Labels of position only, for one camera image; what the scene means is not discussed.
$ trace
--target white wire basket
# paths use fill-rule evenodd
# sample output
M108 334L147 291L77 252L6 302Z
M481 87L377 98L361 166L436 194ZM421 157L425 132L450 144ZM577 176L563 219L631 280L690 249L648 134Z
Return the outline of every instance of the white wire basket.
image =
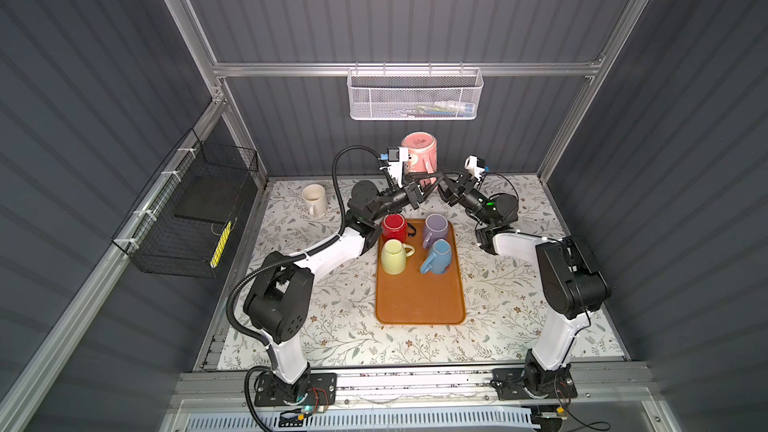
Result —
M480 69L404 66L350 69L346 84L354 120L472 120L483 81Z

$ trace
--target metal extrusion bar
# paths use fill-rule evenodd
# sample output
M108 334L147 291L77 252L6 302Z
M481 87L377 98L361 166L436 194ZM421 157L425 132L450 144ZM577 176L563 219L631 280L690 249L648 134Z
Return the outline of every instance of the metal extrusion bar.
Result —
M632 29L638 23L640 15L643 13L643 10L645 10L646 5L648 5L648 1L649 0L629 0L624 11L621 13L616 27L610 34L605 49L603 50L603 60L600 64L600 71L593 79L585 83L582 87L571 107L571 111L566 116L562 127L547 151L542 166L538 170L538 175L544 182L552 177L554 168L557 166L566 147L568 147L568 144L576 133L576 129L579 127L579 124L581 124L581 120L587 114L592 101L594 101L594 98L600 91L603 82L605 82L605 78L608 76L610 69L616 62L621 49L624 48L624 44L627 43L627 39L632 33Z
M225 107L226 104L222 99L216 99L208 105L203 116L194 126L194 131L199 138L208 137ZM164 170L167 172L175 170L188 153L181 149L191 148L196 141L197 137L190 132ZM175 178L171 174L160 174L156 183L142 199L139 210L145 209L155 200L167 180L175 180ZM129 238L139 221L139 215L133 215L120 231L120 238ZM128 257L120 248L114 244L110 245L0 403L0 430L3 432L24 430L128 263Z
M226 281L221 289L219 300L216 303L214 316L210 320L208 329L205 334L205 339L203 340L202 346L200 347L200 352L197 354L197 360L195 361L194 366L195 370L205 368L206 359L208 357L208 353L210 352L210 346L216 333L226 335L226 332L229 331L230 326L226 322L224 313L226 299L235 284L238 283L238 281L243 277L245 277L248 271L248 264L250 263L251 254L254 251L256 239L258 238L259 230L261 229L261 222L264 220L264 212L266 211L266 206L269 202L271 192L272 185L268 185L265 188L259 188L258 195L254 201L254 206L252 207L250 215L248 216L248 222L246 222L245 225L244 236L240 240L240 245L237 248L235 259L232 261L232 267L230 268L229 273L226 275Z
M226 123L226 128L230 131L230 134L235 141L235 145L257 150L256 144L251 138L245 125L243 115L237 108L237 104L229 91L229 87L227 87L225 83L222 83L221 79L214 74L214 71L211 68L211 65L216 62L216 55L206 38L205 32L203 32L203 27L197 18L197 14L194 12L192 3L190 0L164 1L168 11L174 18L176 27L184 38L184 43L187 44L187 49L189 49L195 64L197 64L197 69L200 71L211 96L216 97L223 93L230 104L230 109L225 111L223 118ZM259 160L259 170L260 175L262 176L261 183L265 183L266 169L264 163L261 161L261 155L256 154L256 156Z
M494 368L517 365L448 365L317 369L337 374L334 408L407 408L425 405L497 403L490 386ZM574 401L658 399L658 386L645 362L574 363L571 374L579 396ZM187 373L180 376L169 414L241 411L244 371ZM555 400L522 399L510 404L554 404Z
M184 38L184 42L187 44L190 54L192 54L194 62L197 64L197 69L203 76L205 85L211 91L211 95L214 95L214 91L219 87L219 81L211 70L210 64L215 62L216 58L205 34L202 32L203 28L200 26L191 2L189 0L164 1L168 11L174 18L176 27L178 27L181 36Z
M484 76L531 77L576 76L592 77L600 71L600 62L552 63L246 63L216 62L213 71L217 77L346 77L350 70L360 75L460 75L468 70L480 69Z

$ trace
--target upside-down pink mug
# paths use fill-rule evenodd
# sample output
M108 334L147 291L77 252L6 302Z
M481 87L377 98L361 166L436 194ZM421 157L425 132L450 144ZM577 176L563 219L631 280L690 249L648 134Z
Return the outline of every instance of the upside-down pink mug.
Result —
M406 166L408 172L428 172L437 170L437 139L427 132L414 132L402 140L402 146L408 147L410 158ZM436 179L422 180L423 185Z

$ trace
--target gray corrugated wall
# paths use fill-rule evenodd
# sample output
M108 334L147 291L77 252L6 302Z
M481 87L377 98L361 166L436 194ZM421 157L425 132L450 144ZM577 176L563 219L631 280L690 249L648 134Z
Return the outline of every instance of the gray corrugated wall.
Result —
M2 397L210 96L162 0L0 0L0 24ZM154 427L219 286L126 272L29 430Z
M228 79L273 176L328 176L334 155L363 144L384 151L410 132L438 140L438 165L464 167L473 154L494 171L536 172L584 83L581 77L489 77L476 120L352 120L344 78ZM347 153L339 174L376 173L369 154Z
M768 401L768 0L652 0L549 182L687 430Z
M568 62L598 58L627 0L191 2L221 62ZM416 124L351 120L341 79L230 79L272 176L329 175L344 145L396 146L415 130L437 136L441 165L478 154L534 172L581 83L486 77L476 120ZM353 156L340 172L370 165Z
M596 59L627 0L192 0L220 62Z

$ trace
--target wire mesh basket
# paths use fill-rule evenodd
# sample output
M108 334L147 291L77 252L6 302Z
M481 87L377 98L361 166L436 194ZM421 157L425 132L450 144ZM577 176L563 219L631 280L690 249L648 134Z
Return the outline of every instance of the wire mesh basket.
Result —
M117 232L112 242L142 272L200 278L215 278L218 268L227 273L256 199L257 173L255 150L198 141L176 170L162 172L166 179L156 198L136 210L150 180L118 229L139 215L132 235Z
M456 74L429 71L384 75L350 69L350 116L354 120L472 120L482 92L479 69Z

